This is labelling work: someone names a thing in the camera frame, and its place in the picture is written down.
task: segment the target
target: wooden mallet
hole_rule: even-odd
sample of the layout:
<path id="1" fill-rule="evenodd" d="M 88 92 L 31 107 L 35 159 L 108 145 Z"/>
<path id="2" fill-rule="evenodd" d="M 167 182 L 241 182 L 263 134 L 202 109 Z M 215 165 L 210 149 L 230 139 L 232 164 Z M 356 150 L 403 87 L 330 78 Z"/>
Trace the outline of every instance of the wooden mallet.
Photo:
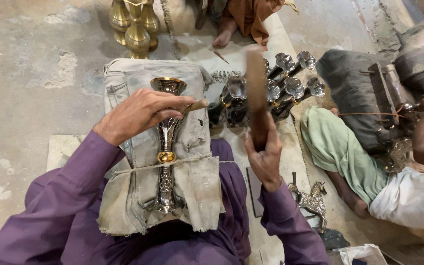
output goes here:
<path id="1" fill-rule="evenodd" d="M 246 87 L 248 98 L 248 126 L 257 152 L 264 151 L 268 142 L 268 100 L 262 48 L 249 47 L 246 53 Z"/>

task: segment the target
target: brass vase rim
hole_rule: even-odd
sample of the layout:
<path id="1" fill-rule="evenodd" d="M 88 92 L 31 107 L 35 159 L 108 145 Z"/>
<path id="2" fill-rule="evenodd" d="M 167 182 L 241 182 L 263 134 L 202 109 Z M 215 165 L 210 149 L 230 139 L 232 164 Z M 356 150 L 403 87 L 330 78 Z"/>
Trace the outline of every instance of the brass vase rim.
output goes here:
<path id="1" fill-rule="evenodd" d="M 150 85 L 153 84 L 156 81 L 162 81 L 162 80 L 172 80 L 172 81 L 176 81 L 178 83 L 180 83 L 181 85 L 186 85 L 186 83 L 178 78 L 173 78 L 173 77 L 156 77 L 154 79 L 152 79 L 150 81 Z"/>

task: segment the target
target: green cloth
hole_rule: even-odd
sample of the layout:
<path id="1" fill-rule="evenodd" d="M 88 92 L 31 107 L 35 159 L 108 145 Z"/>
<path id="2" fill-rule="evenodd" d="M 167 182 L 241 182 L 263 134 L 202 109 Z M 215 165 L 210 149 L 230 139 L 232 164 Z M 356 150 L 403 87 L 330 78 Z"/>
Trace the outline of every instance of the green cloth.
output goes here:
<path id="1" fill-rule="evenodd" d="M 301 131 L 313 163 L 340 173 L 368 205 L 386 186 L 387 175 L 364 151 L 353 131 L 331 111 L 311 106 L 301 119 Z"/>

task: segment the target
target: wooden chisel handle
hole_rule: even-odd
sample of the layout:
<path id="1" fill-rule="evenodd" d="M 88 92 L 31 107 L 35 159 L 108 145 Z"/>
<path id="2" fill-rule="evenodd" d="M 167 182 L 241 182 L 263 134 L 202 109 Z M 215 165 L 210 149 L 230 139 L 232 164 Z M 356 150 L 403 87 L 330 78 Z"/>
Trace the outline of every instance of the wooden chisel handle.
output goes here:
<path id="1" fill-rule="evenodd" d="M 248 125 L 256 152 L 264 151 L 268 142 L 268 100 L 261 47 L 249 47 L 246 54 L 246 86 L 249 110 Z"/>
<path id="2" fill-rule="evenodd" d="M 185 106 L 185 107 L 180 108 L 178 111 L 181 114 L 183 114 L 185 112 L 190 112 L 190 111 L 193 111 L 193 110 L 198 110 L 198 109 L 205 108 L 208 105 L 209 105 L 209 100 L 208 99 L 201 99 L 201 100 L 197 101 L 194 104 L 191 104 L 191 105 L 188 105 L 188 106 Z"/>

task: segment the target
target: purple sleeve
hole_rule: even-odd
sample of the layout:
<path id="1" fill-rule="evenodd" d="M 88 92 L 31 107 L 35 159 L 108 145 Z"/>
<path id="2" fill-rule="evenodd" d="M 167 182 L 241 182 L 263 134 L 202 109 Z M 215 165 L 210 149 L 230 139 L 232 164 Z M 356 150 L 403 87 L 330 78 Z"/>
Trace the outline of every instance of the purple sleeve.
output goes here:
<path id="1" fill-rule="evenodd" d="M 258 200 L 264 207 L 261 224 L 270 236 L 282 241 L 286 264 L 329 264 L 320 236 L 311 229 L 284 182 L 274 192 L 262 187 Z"/>
<path id="2" fill-rule="evenodd" d="M 91 131 L 66 165 L 0 230 L 0 264 L 60 263 L 75 214 L 97 198 L 105 173 L 123 151 Z"/>

